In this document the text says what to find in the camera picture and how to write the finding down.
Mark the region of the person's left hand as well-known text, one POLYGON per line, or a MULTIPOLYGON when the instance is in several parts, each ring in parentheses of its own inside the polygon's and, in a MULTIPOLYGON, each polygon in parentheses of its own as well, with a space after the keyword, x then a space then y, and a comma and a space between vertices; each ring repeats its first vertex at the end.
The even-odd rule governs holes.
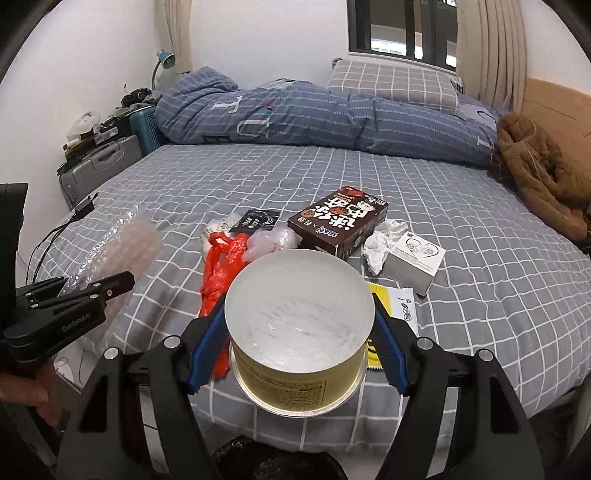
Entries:
POLYGON ((34 407, 41 418, 51 427, 56 427, 61 409, 56 394, 54 364, 48 361, 40 367, 33 379, 1 373, 1 401, 7 404, 20 404, 34 407))

